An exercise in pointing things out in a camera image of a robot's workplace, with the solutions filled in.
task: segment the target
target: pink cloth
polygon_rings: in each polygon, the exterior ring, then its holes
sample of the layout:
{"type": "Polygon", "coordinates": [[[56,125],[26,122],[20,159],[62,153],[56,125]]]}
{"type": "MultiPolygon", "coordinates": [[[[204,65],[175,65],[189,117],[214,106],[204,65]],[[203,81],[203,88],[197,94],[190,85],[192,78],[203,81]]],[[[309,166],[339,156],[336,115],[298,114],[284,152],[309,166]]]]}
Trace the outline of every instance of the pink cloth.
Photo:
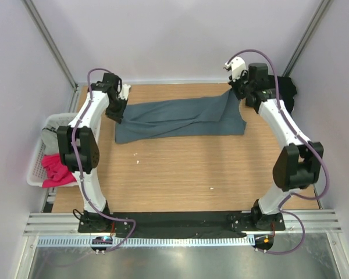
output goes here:
{"type": "Polygon", "coordinates": [[[42,183],[43,188],[62,186],[76,181],[67,167],[61,164],[59,154],[45,155],[41,160],[41,165],[46,169],[48,177],[42,183]]]}

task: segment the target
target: white wall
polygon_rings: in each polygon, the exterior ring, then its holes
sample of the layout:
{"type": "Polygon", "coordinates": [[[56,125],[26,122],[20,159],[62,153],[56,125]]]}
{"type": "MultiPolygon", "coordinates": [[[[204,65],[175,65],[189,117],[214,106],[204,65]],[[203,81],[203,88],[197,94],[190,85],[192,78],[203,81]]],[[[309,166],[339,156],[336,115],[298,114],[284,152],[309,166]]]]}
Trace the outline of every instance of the white wall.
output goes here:
{"type": "Polygon", "coordinates": [[[333,1],[291,76],[294,118],[325,147],[331,189],[322,202],[335,208],[349,241],[349,1],[333,1]]]}
{"type": "Polygon", "coordinates": [[[25,179],[34,145],[71,91],[22,2],[0,0],[0,279],[13,278],[27,218],[42,204],[25,179]]]}
{"type": "Polygon", "coordinates": [[[246,48],[266,52],[282,73],[319,2],[34,1],[78,82],[97,66],[127,82],[226,81],[224,62],[246,48]]]}

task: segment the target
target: gray cloth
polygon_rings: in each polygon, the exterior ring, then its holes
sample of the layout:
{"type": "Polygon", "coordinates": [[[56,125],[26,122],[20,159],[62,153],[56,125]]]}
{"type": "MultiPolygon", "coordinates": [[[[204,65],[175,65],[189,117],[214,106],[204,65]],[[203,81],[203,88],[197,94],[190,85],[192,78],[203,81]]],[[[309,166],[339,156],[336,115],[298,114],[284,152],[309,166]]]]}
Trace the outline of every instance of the gray cloth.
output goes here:
{"type": "Polygon", "coordinates": [[[128,105],[115,141],[124,144],[145,138],[183,135],[243,135],[246,122],[239,101],[227,91],[221,96],[128,105]]]}

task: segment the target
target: cable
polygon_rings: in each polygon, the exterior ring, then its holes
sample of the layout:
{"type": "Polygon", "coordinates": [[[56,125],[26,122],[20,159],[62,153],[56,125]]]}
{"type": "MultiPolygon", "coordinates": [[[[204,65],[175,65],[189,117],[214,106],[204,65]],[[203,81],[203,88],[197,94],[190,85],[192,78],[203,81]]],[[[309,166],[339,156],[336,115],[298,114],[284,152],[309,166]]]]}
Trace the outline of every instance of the cable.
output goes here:
{"type": "Polygon", "coordinates": [[[78,165],[79,172],[80,172],[80,188],[81,188],[81,193],[83,194],[84,199],[93,208],[93,210],[96,211],[103,218],[106,218],[106,219],[112,220],[112,221],[117,221],[117,222],[133,223],[132,229],[130,230],[130,232],[127,234],[127,236],[122,241],[120,241],[114,247],[110,247],[110,248],[106,249],[106,252],[111,252],[111,251],[114,251],[115,249],[117,249],[118,247],[122,246],[123,243],[126,242],[127,239],[131,237],[134,229],[136,228],[136,221],[133,220],[133,219],[120,219],[120,218],[110,217],[110,216],[102,213],[100,210],[98,210],[97,207],[92,203],[91,199],[88,197],[88,195],[86,193],[86,189],[85,189],[85,186],[84,186],[83,166],[81,165],[80,155],[79,155],[79,151],[77,150],[77,145],[76,145],[76,131],[77,131],[77,128],[79,127],[79,124],[83,120],[83,117],[86,115],[87,111],[89,110],[89,108],[90,108],[90,106],[92,104],[92,100],[93,100],[93,90],[92,90],[92,87],[91,87],[90,75],[94,71],[98,71],[98,70],[106,71],[107,73],[111,73],[109,70],[104,69],[104,68],[94,68],[94,69],[91,69],[88,72],[88,74],[87,74],[87,82],[88,82],[88,90],[89,90],[89,94],[90,94],[90,99],[88,101],[88,104],[87,104],[86,108],[82,111],[82,113],[80,115],[80,118],[76,121],[75,127],[72,129],[71,145],[72,145],[72,147],[74,149],[77,165],[78,165]]]}
{"type": "MultiPolygon", "coordinates": [[[[84,199],[88,202],[88,204],[93,208],[94,211],[96,211],[100,216],[102,216],[103,218],[112,220],[112,221],[118,221],[118,222],[129,222],[129,223],[133,223],[132,229],[130,230],[130,232],[127,234],[127,236],[120,241],[117,245],[110,247],[108,249],[105,250],[105,252],[111,252],[114,251],[115,249],[117,249],[118,247],[122,246],[124,242],[127,241],[128,238],[131,237],[134,229],[136,228],[136,221],[133,219],[120,219],[120,218],[114,218],[114,217],[110,217],[106,214],[103,214],[100,210],[98,210],[95,205],[92,203],[91,199],[88,197],[87,193],[86,193],[86,189],[84,187],[84,176],[83,176],[83,166],[81,165],[81,160],[80,160],[80,155],[79,155],[79,151],[77,150],[77,145],[76,145],[76,130],[79,126],[79,124],[81,123],[83,117],[86,115],[87,111],[89,110],[91,104],[92,104],[92,99],[93,99],[93,91],[91,88],[91,81],[90,81],[90,75],[92,72],[97,71],[97,70],[102,70],[102,71],[106,71],[108,73],[111,73],[109,70],[107,69],[103,69],[103,68],[94,68],[92,70],[90,70],[87,74],[87,82],[88,82],[88,90],[89,90],[89,94],[90,94],[90,100],[88,101],[88,104],[86,106],[86,108],[82,111],[80,118],[76,121],[75,127],[72,129],[72,135],[71,135],[71,145],[74,149],[75,152],[75,156],[76,156],[76,161],[77,161],[77,165],[79,168],[79,172],[80,172],[80,186],[81,186],[81,193],[83,194],[84,199]]],[[[118,87],[120,86],[120,90],[122,90],[122,80],[120,79],[118,82],[118,87]]],[[[79,212],[77,209],[73,210],[73,214],[75,216],[76,219],[80,220],[80,217],[78,217],[76,215],[76,213],[78,213],[80,216],[82,216],[82,213],[79,212]]],[[[83,260],[84,258],[86,258],[87,256],[90,256],[94,254],[94,252],[91,253],[86,253],[85,255],[81,256],[80,258],[76,259],[75,261],[68,263],[68,264],[54,264],[49,260],[49,256],[50,253],[44,257],[44,262],[48,263],[49,265],[51,265],[52,267],[70,267],[76,263],[78,263],[79,261],[83,260]]],[[[41,270],[42,270],[43,266],[41,266],[41,268],[38,270],[35,278],[37,279],[40,276],[41,270]]]]}
{"type": "Polygon", "coordinates": [[[259,248],[256,248],[256,250],[260,251],[260,252],[263,252],[263,253],[267,253],[267,254],[271,254],[271,255],[287,255],[289,253],[292,253],[292,252],[295,252],[297,249],[299,249],[301,247],[301,245],[304,243],[304,240],[305,240],[305,228],[304,228],[304,224],[302,223],[302,221],[300,220],[300,218],[292,213],[292,212],[288,212],[288,211],[284,211],[282,210],[282,206],[284,205],[284,203],[289,200],[291,198],[291,195],[295,195],[295,196],[298,196],[299,198],[302,198],[302,199],[307,199],[307,200],[318,200],[320,198],[322,198],[323,196],[325,196],[329,190],[329,187],[330,187],[330,177],[329,177],[329,172],[328,172],[328,169],[327,169],[327,166],[325,164],[325,162],[323,161],[323,159],[320,157],[320,155],[317,153],[316,150],[314,150],[314,148],[309,144],[309,142],[307,142],[306,140],[304,140],[302,138],[302,136],[299,135],[298,131],[296,131],[296,129],[292,126],[292,124],[290,123],[290,121],[288,120],[288,117],[286,116],[286,114],[284,113],[283,109],[282,109],[282,106],[280,105],[280,99],[279,99],[279,85],[278,85],[278,75],[276,74],[276,70],[275,70],[275,67],[273,65],[273,62],[270,60],[270,58],[264,54],[263,52],[261,51],[258,51],[257,49],[245,49],[243,51],[240,51],[240,52],[237,52],[236,54],[234,54],[228,61],[227,63],[230,63],[236,56],[238,55],[241,55],[242,53],[246,53],[246,52],[255,52],[255,53],[258,53],[260,54],[261,56],[263,56],[267,61],[268,63],[270,64],[270,68],[272,69],[273,71],[273,75],[274,75],[274,82],[275,82],[275,94],[276,94],[276,101],[277,101],[277,107],[280,111],[280,114],[282,115],[282,118],[284,120],[284,122],[286,122],[286,124],[288,125],[288,127],[290,128],[290,130],[292,131],[292,133],[294,133],[295,137],[297,137],[312,153],[313,155],[316,157],[316,159],[318,160],[318,162],[320,163],[320,165],[322,166],[323,168],[323,172],[325,174],[325,178],[326,178],[326,183],[325,183],[325,187],[323,189],[323,192],[318,195],[318,196],[315,196],[315,197],[309,197],[309,196],[303,196],[303,195],[300,195],[298,193],[290,193],[288,196],[286,196],[282,202],[279,204],[278,208],[279,208],[279,212],[280,213],[284,213],[284,214],[289,214],[293,217],[295,217],[297,219],[297,221],[300,223],[300,226],[301,226],[301,229],[302,229],[302,237],[301,237],[301,240],[300,242],[296,245],[296,247],[294,247],[293,249],[291,250],[288,250],[288,251],[284,251],[284,252],[274,252],[274,251],[266,251],[266,250],[262,250],[262,249],[259,249],[259,248]]]}
{"type": "Polygon", "coordinates": [[[246,53],[246,52],[255,52],[255,53],[258,53],[260,54],[261,56],[263,56],[267,61],[268,63],[270,64],[270,68],[272,69],[273,71],[273,75],[274,75],[274,82],[275,82],[275,94],[276,94],[276,100],[277,100],[277,107],[279,109],[279,111],[281,112],[281,115],[283,117],[283,120],[284,122],[286,122],[286,124],[288,125],[288,127],[290,128],[290,130],[292,131],[292,133],[294,133],[295,137],[297,137],[314,155],[314,157],[316,157],[316,159],[318,160],[318,162],[320,163],[320,165],[322,166],[323,168],[323,172],[325,174],[325,178],[326,178],[326,182],[325,182],[325,187],[323,189],[323,192],[318,195],[318,196],[314,196],[314,197],[311,197],[311,196],[303,196],[303,195],[300,195],[298,193],[292,193],[292,195],[295,195],[295,196],[298,196],[302,199],[307,199],[309,201],[315,201],[315,200],[318,200],[318,199],[321,199],[323,198],[328,190],[329,190],[329,187],[330,187],[330,176],[329,176],[329,172],[328,172],[328,168],[325,164],[325,162],[323,161],[323,159],[320,157],[320,155],[317,153],[316,150],[314,150],[314,148],[306,141],[302,138],[302,136],[299,135],[299,133],[296,131],[296,129],[292,126],[292,124],[290,123],[290,121],[288,120],[286,114],[284,113],[284,111],[282,110],[282,106],[280,105],[280,99],[279,99],[279,86],[278,86],[278,75],[276,74],[276,70],[275,70],[275,67],[273,65],[273,62],[270,60],[270,58],[264,54],[263,52],[261,51],[258,51],[257,49],[245,49],[243,51],[240,51],[240,52],[237,52],[236,54],[234,54],[230,59],[229,61],[227,61],[228,63],[230,63],[236,56],[238,55],[241,55],[242,53],[246,53]]]}

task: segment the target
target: black bracket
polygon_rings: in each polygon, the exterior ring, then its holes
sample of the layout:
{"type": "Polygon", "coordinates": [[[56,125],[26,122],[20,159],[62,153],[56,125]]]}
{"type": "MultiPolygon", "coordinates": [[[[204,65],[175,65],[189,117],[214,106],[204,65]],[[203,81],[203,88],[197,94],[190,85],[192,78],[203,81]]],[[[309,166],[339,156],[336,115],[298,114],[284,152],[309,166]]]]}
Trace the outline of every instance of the black bracket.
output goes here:
{"type": "MultiPolygon", "coordinates": [[[[107,201],[102,213],[111,216],[107,201]]],[[[84,211],[80,216],[77,231],[80,233],[109,233],[111,232],[112,223],[112,220],[106,219],[98,213],[84,211]]]]}
{"type": "MultiPolygon", "coordinates": [[[[309,142],[319,156],[323,157],[323,145],[309,142]]],[[[306,189],[319,178],[320,163],[305,145],[285,146],[273,168],[275,184],[284,192],[290,189],[306,189]]]]}
{"type": "Polygon", "coordinates": [[[92,83],[91,88],[92,90],[107,93],[109,106],[105,114],[108,118],[120,124],[127,106],[127,100],[119,98],[119,93],[122,90],[122,79],[113,73],[105,73],[102,81],[92,83]]]}
{"type": "MultiPolygon", "coordinates": [[[[60,161],[67,166],[72,173],[79,171],[76,155],[71,145],[72,128],[71,126],[59,126],[57,129],[57,141],[60,155],[60,161]]],[[[99,162],[99,149],[92,132],[88,127],[78,128],[75,139],[80,141],[77,147],[83,171],[87,174],[97,167],[99,162]]]]}

